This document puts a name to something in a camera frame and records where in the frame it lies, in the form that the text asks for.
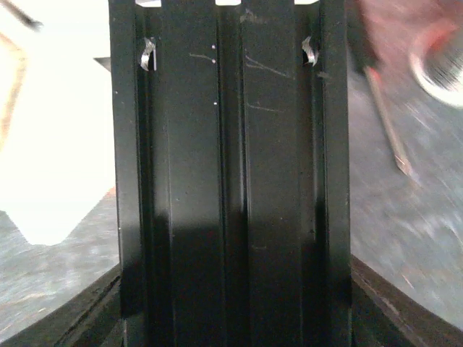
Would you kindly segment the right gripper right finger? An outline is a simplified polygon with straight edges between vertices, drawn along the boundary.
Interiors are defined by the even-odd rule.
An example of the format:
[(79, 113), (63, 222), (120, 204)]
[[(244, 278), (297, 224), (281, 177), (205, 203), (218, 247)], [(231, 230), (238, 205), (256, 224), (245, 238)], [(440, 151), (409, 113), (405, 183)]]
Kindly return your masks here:
[(352, 257), (354, 346), (461, 346), (462, 331)]

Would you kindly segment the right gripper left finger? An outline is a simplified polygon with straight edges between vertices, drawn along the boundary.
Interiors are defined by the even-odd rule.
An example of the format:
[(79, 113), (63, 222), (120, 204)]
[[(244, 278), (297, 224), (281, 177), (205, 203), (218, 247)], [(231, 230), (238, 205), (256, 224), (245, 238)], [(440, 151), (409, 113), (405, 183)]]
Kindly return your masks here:
[(115, 265), (52, 313), (2, 346), (122, 346), (121, 269)]

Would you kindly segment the black aluminium extrusion block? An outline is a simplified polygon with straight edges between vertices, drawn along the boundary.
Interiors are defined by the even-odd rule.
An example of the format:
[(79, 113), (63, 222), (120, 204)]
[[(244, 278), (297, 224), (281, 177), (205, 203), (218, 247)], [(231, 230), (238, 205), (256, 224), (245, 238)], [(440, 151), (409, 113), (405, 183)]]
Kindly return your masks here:
[(352, 346), (343, 1), (110, 1), (126, 346)]

